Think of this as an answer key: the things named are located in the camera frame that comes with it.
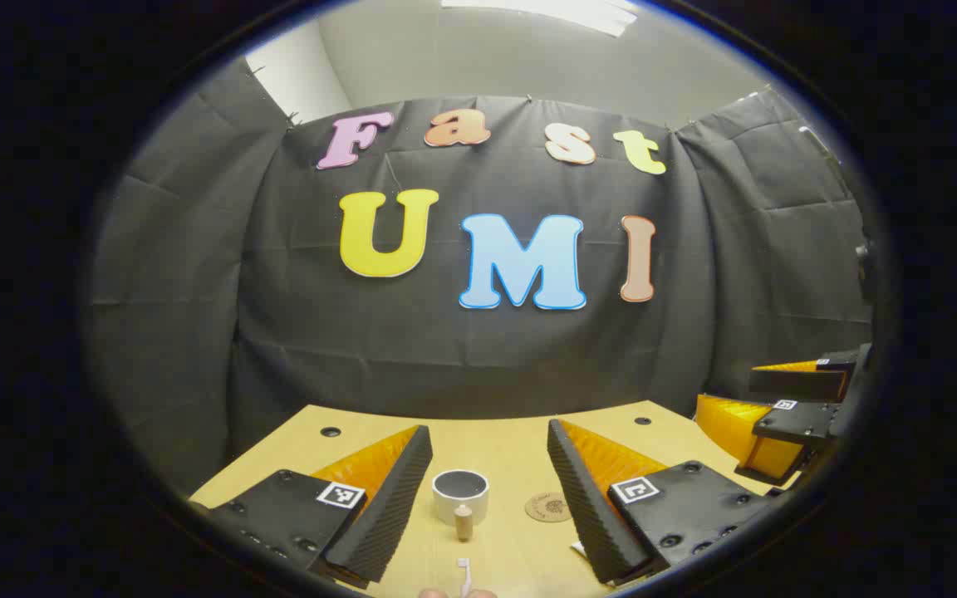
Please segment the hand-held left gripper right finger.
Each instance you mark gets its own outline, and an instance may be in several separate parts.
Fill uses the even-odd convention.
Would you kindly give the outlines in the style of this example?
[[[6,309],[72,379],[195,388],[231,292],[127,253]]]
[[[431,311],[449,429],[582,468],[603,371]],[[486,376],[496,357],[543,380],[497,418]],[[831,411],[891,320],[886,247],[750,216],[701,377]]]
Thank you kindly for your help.
[[[601,583],[660,574],[773,506],[700,461],[667,466],[562,418],[548,421],[547,453]]]

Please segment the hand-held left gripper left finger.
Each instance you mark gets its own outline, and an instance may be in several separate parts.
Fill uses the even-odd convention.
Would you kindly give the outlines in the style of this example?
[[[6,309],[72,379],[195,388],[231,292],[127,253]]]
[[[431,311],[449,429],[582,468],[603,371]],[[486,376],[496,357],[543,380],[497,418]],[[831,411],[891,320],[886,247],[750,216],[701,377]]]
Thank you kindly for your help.
[[[189,495],[229,559],[279,591],[364,590],[399,548],[433,457],[426,425],[327,438],[282,425]]]

